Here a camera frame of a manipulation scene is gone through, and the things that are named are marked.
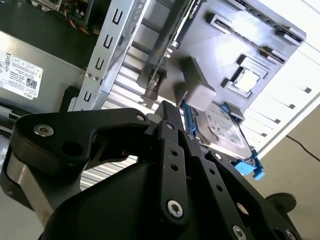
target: barcode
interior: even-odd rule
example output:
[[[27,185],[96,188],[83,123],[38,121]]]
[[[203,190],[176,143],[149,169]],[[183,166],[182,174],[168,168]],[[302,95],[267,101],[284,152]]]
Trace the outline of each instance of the barcode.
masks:
[[[37,82],[35,80],[30,79],[30,78],[26,79],[25,85],[31,89],[34,89],[34,90],[37,88]]]

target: hard drive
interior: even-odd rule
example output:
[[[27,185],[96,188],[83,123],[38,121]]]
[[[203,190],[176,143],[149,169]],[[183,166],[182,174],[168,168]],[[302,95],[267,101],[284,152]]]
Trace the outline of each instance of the hard drive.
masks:
[[[206,111],[192,109],[196,136],[201,144],[240,160],[252,157],[251,149],[237,122],[220,106],[212,103]]]

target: drive label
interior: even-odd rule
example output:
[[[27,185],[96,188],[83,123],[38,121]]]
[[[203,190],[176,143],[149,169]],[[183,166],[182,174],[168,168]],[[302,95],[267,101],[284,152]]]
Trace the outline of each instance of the drive label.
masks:
[[[0,51],[0,88],[32,100],[37,98],[43,69]]]
[[[210,130],[214,135],[238,147],[245,147],[238,128],[225,111],[219,106],[211,104],[205,113],[210,125]]]

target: metal panel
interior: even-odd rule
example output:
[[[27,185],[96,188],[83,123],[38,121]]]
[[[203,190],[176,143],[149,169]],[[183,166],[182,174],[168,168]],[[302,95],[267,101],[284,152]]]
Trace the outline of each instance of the metal panel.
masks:
[[[33,100],[0,88],[0,98],[32,113],[58,112],[65,89],[85,71],[0,31],[0,51],[43,68],[39,95]]]
[[[91,110],[96,104],[108,71],[129,49],[146,0],[113,0],[110,3],[74,111]]]
[[[129,156],[127,160],[122,162],[106,163],[95,168],[89,169],[82,173],[80,188],[85,190],[94,184],[110,177],[111,175],[119,172],[120,170],[129,167],[137,162],[136,156]]]

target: black cable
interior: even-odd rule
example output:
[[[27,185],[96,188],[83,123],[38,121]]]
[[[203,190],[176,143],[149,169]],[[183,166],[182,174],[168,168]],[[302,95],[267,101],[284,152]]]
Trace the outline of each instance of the black cable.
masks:
[[[304,146],[301,142],[299,142],[298,140],[295,140],[293,137],[290,137],[289,135],[287,135],[286,137],[287,137],[288,139],[294,141],[295,143],[299,144],[300,147],[301,147],[307,154],[309,154],[311,157],[313,157],[313,158],[316,159],[318,162],[320,162],[320,159],[319,159],[317,156],[315,156],[313,153],[311,153],[308,149],[306,149],[305,146]]]

